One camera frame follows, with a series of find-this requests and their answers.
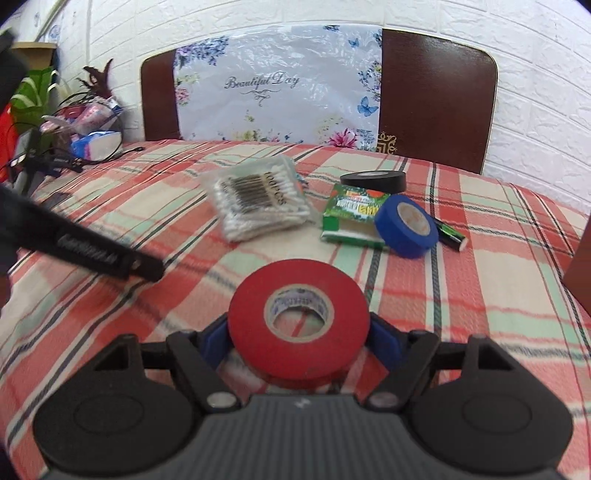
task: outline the gold emblem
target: gold emblem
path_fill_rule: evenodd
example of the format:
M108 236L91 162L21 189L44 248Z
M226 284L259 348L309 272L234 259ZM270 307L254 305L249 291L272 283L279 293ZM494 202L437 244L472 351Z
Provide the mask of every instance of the gold emblem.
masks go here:
M386 132L382 132L378 136L378 145L375 151L392 155L394 152L396 152L396 147L394 146L395 143L396 135L386 135Z

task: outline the table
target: table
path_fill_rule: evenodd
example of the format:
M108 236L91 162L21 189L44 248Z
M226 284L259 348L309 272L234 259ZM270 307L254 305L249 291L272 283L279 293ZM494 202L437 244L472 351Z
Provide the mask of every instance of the table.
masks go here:
M522 187L392 155L301 144L140 145L147 148L141 154L64 175L37 192L39 201L70 192L58 211L161 256L167 272L157 284L126 282L21 254L0 322L0 427L23 480L43 469L31 433L36 408L100 348L121 333L158 341L178 329L203 329L227 309L248 274L284 258L340 268L359 284L371 310L401 329L425 328L454 341L490 335L567 404L574 435L560 469L571 479L589 477L591 319L560 282L586 223L581 213ZM278 153L294 159L319 210L344 173L404 170L406 194L470 244L462 253L437 245L425 258L407 260L321 242L311 225L228 244L199 174ZM364 350L342 391L364 397L384 375ZM222 376L243 398L273 389L236 355Z

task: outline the cardboard box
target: cardboard box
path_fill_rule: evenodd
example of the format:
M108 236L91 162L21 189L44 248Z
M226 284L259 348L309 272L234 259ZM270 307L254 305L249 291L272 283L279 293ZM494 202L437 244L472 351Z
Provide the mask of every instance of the cardboard box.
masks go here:
M25 58L29 70L43 70L51 65L56 48L55 43L36 41L21 41L12 45L12 49Z
M384 247L374 225L375 214L388 193L336 183L322 217L320 238L368 247Z

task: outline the plastic bag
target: plastic bag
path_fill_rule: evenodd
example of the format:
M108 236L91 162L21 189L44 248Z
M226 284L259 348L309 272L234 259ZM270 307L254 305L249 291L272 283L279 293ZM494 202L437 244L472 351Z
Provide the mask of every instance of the plastic bag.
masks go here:
M293 160L285 155L201 174L201 185L231 242L318 222L320 214L304 195Z

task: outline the plastic cover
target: plastic cover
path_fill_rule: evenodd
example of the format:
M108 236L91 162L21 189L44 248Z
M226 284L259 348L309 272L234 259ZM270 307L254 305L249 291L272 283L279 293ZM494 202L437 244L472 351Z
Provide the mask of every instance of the plastic cover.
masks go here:
M177 49L174 78L186 140L374 150L382 29L273 26L208 38Z

